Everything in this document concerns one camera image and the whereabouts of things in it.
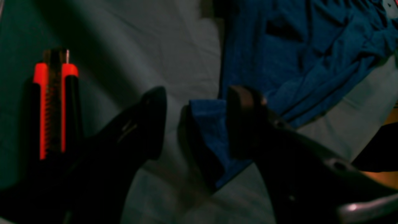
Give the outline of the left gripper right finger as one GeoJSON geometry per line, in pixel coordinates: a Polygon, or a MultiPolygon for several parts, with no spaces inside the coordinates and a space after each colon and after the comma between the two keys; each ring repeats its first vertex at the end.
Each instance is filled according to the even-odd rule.
{"type": "Polygon", "coordinates": [[[227,93],[230,154],[253,160],[278,224],[396,224],[397,190],[300,135],[253,88],[227,93]]]}

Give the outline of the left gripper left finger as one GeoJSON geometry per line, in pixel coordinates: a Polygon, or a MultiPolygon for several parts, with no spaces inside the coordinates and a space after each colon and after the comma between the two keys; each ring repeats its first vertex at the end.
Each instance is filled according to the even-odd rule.
{"type": "Polygon", "coordinates": [[[98,134],[1,191],[1,218],[14,224],[119,224],[130,186],[163,149],[167,94],[152,88],[98,134]]]}

